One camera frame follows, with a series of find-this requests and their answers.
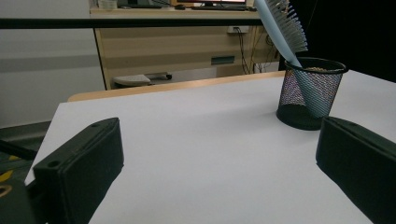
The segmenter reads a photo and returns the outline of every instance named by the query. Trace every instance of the desk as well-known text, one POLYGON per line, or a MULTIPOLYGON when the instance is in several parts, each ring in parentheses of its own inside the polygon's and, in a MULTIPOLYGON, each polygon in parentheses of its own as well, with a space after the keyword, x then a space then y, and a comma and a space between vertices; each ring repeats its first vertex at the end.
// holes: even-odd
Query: desk
POLYGON ((142 94, 142 93, 158 92, 158 91, 174 91, 174 90, 182 90, 187 88, 218 85, 229 82, 248 81, 248 80, 257 80, 268 77, 283 77, 283 76, 285 76, 285 71, 260 73, 260 74, 254 74, 248 76, 210 78, 210 79, 184 81, 184 82, 169 83, 169 84, 154 85, 154 86, 126 88, 126 89, 111 90, 111 91, 83 92, 71 96, 68 99, 68 102, 103 99, 108 97, 134 95, 134 94, 142 94))
POLYGON ((157 27, 98 28, 95 36, 106 89, 114 88, 113 77, 161 73, 216 66, 219 77, 243 74, 238 34, 228 34, 228 26, 250 26, 243 34, 247 67, 254 63, 276 62, 275 47, 266 43, 267 33, 257 12, 162 9, 91 9, 92 19, 178 20, 159 21, 157 27), (184 20, 205 21, 203 26, 184 26, 184 20), (226 63, 212 63, 213 58, 226 63))
MULTIPOLYGON (((316 166, 319 132, 276 118, 282 80, 60 104, 35 163, 118 117, 125 166, 91 223, 371 223, 316 166)), ((395 95, 395 83, 349 71, 331 116, 396 141, 395 95)))

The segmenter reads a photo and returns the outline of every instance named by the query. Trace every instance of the black rail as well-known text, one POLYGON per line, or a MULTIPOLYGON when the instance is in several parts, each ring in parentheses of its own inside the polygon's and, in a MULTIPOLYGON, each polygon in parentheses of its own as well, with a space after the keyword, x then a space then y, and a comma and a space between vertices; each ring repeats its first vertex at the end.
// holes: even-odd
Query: black rail
POLYGON ((260 19, 0 19, 0 29, 88 29, 262 25, 260 19))

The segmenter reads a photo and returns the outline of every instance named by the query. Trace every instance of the yellow object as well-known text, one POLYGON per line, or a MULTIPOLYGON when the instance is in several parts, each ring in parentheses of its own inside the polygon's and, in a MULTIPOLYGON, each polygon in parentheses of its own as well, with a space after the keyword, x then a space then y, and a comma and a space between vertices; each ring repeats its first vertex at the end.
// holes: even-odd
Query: yellow object
MULTIPOLYGON (((16 157, 16 156, 10 156, 10 157, 9 157, 9 159, 10 159, 11 161, 16 160, 17 158, 18 158, 18 157, 16 157)), ((1 175, 0 175, 0 182, 3 182, 3 181, 8 180, 8 179, 12 176, 12 172, 14 172, 14 171, 10 170, 10 171, 7 171, 7 172, 1 174, 1 175)))

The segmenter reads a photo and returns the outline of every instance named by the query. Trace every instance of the bristles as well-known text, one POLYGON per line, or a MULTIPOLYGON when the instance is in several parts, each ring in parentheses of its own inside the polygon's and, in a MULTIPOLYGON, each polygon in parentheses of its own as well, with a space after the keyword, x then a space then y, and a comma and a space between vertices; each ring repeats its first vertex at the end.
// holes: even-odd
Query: bristles
POLYGON ((265 0, 271 10, 280 32, 294 53, 307 51, 303 26, 287 0, 265 0))

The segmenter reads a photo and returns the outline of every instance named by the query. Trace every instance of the dark background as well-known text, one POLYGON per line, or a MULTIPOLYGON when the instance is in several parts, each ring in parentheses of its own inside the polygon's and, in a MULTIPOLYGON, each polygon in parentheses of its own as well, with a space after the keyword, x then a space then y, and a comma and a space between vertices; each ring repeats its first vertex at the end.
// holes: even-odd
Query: dark background
POLYGON ((390 0, 290 0, 307 38, 308 51, 349 69, 396 82, 396 16, 390 0))

